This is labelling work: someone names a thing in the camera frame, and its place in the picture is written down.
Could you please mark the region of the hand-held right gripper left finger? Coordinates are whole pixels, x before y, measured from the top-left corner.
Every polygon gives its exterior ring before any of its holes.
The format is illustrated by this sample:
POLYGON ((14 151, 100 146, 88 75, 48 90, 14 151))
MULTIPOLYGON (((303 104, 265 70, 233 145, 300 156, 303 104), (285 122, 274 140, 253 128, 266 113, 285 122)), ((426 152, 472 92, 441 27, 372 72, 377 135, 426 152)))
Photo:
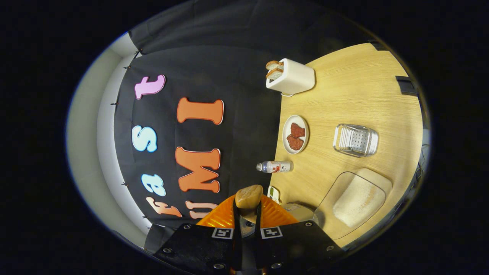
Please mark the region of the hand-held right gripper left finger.
POLYGON ((177 273, 237 273, 243 245, 235 197, 224 200, 199 223, 151 226, 145 250, 177 273))

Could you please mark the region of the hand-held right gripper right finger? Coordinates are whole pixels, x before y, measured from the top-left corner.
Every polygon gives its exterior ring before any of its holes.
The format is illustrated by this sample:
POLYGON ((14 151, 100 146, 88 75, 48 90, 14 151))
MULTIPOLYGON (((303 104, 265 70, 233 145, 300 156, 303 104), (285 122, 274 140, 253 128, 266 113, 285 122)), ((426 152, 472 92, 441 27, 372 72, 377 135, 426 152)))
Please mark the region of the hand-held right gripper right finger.
POLYGON ((313 220, 298 221, 267 196, 257 209, 256 268, 262 273, 318 273, 344 257, 313 220))

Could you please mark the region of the dark grey rice cooker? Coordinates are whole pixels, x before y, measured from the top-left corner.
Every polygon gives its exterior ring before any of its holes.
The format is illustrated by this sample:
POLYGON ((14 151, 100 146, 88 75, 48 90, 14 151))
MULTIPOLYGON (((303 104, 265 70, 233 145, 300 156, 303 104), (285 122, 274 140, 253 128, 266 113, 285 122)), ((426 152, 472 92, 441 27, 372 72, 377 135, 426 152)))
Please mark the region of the dark grey rice cooker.
POLYGON ((297 203, 289 202, 282 207, 289 212, 297 221, 305 222, 312 220, 319 223, 316 213, 309 207, 297 203))

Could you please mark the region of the wooden spoon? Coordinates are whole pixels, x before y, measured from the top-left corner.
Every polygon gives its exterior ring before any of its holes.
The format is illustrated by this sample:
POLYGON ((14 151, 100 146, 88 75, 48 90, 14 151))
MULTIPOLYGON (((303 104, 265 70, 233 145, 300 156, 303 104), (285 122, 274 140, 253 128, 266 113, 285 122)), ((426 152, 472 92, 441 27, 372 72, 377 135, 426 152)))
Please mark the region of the wooden spoon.
POLYGON ((258 205, 263 195, 263 187, 259 184, 242 188, 235 195, 235 205, 239 214, 241 236, 253 235, 258 216, 258 205))

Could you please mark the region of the pile of white rice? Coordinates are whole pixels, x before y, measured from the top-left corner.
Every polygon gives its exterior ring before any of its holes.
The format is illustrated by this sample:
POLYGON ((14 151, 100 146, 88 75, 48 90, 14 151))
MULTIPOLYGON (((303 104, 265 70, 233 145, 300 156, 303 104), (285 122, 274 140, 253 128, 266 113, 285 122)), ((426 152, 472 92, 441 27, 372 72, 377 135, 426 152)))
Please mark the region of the pile of white rice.
POLYGON ((384 190, 356 174, 332 207, 333 215, 349 228, 359 227, 384 204, 384 190))

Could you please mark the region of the metal wire chopstick holder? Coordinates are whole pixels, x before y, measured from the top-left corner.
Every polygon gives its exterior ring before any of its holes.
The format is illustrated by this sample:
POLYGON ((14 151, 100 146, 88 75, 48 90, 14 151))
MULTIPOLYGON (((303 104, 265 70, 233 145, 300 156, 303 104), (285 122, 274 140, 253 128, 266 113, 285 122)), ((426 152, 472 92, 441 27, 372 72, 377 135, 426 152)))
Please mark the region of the metal wire chopstick holder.
POLYGON ((332 147, 335 151, 364 158, 377 153, 379 134, 365 126, 355 124, 338 124, 335 128, 332 147))

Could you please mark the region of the clear plastic box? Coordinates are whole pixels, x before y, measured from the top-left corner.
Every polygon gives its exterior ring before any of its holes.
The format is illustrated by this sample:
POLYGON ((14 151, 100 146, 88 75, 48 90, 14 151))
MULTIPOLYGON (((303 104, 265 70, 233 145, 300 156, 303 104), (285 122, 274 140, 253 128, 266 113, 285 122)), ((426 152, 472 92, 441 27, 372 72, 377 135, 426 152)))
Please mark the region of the clear plastic box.
POLYGON ((345 237, 346 235, 350 234, 351 232, 353 232, 358 228, 358 227, 356 228, 347 227, 344 223, 339 221, 332 213, 332 207, 335 201, 339 198, 339 196, 341 195, 341 193, 344 191, 347 184, 351 180, 350 173, 361 176, 366 180, 370 181, 371 183, 375 184, 382 190, 384 190, 386 194, 386 198, 389 195, 390 191, 392 190, 393 184, 388 178, 368 168, 360 168, 357 170, 345 171, 340 173, 337 176, 335 182, 330 187, 328 193, 323 198, 318 208, 315 210, 315 213, 319 221, 318 226, 320 226, 331 239, 340 239, 342 237, 345 237))

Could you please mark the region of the small white green dish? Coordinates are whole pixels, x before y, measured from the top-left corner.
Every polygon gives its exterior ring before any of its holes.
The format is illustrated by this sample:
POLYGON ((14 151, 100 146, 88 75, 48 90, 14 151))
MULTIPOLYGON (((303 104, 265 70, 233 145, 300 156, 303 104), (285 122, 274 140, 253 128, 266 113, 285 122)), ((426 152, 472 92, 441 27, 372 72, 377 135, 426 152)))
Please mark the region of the small white green dish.
POLYGON ((280 200, 280 191, 274 186, 269 186, 267 190, 267 197, 276 202, 278 205, 281 205, 282 202, 280 200))

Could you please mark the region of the small clear drink bottle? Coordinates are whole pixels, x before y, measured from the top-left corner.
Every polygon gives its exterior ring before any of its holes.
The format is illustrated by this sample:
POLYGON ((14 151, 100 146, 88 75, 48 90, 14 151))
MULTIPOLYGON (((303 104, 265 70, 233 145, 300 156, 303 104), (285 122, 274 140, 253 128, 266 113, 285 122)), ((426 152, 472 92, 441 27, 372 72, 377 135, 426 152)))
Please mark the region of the small clear drink bottle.
POLYGON ((263 173, 283 173, 292 171, 293 168, 292 161, 264 161, 256 165, 256 170, 263 173))

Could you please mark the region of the white round plate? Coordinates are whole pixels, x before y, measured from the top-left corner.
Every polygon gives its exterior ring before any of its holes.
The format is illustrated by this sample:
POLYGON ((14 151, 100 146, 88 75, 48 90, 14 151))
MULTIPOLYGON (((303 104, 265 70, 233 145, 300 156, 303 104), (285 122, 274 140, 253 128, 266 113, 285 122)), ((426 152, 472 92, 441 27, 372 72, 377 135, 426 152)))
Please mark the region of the white round plate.
POLYGON ((302 118, 299 115, 292 115, 292 116, 290 116, 286 120, 285 124, 283 125, 283 129, 282 130, 283 130, 282 131, 283 147, 284 147, 284 149, 286 150, 286 152, 288 154, 291 154, 291 155, 298 154, 298 153, 302 152, 306 148, 306 146, 308 144, 308 141, 309 141, 310 130, 309 130, 308 123, 306 122, 306 120, 304 118, 302 118), (300 151, 294 151, 288 145, 287 136, 289 134, 291 134, 290 127, 291 127, 291 124, 292 123, 297 123, 298 125, 300 125, 300 127, 303 127, 304 129, 306 129, 306 135, 300 137, 300 139, 304 140, 303 147, 301 148, 300 151))

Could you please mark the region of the white toaster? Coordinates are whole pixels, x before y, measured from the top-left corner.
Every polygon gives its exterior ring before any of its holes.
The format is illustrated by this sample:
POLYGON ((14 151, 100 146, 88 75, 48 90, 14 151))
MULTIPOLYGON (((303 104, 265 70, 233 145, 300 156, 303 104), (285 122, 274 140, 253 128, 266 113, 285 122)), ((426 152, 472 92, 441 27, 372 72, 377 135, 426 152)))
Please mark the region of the white toaster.
POLYGON ((293 96, 316 85, 316 72, 312 67, 288 58, 279 61, 283 62, 283 75, 276 80, 266 78, 268 89, 280 92, 283 96, 293 96))

